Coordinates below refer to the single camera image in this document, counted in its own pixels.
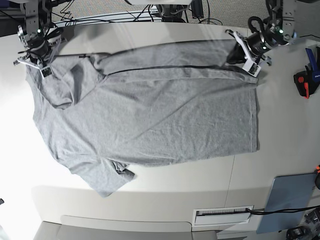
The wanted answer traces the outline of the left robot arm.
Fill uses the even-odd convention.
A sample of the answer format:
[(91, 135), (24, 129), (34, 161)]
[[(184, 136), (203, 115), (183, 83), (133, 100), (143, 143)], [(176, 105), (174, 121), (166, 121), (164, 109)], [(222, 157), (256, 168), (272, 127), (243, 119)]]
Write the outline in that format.
[(290, 44), (296, 38), (297, 2), (295, 0), (266, 0), (265, 5), (268, 17), (261, 19), (251, 16), (247, 21), (251, 36), (243, 37), (230, 29), (226, 30), (234, 38), (240, 38), (247, 47), (249, 56), (255, 61), (262, 59), (264, 54), (271, 49)]

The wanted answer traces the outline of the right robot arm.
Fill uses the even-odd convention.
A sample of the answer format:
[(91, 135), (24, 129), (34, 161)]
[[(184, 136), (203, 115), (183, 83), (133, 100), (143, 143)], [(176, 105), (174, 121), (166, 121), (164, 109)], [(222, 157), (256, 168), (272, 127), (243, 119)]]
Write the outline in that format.
[(24, 23), (18, 26), (17, 35), (25, 48), (24, 56), (13, 62), (28, 65), (40, 71), (50, 67), (61, 43), (62, 27), (54, 27), (52, 23), (53, 8), (65, 3), (64, 0), (30, 0), (20, 4), (24, 13)]

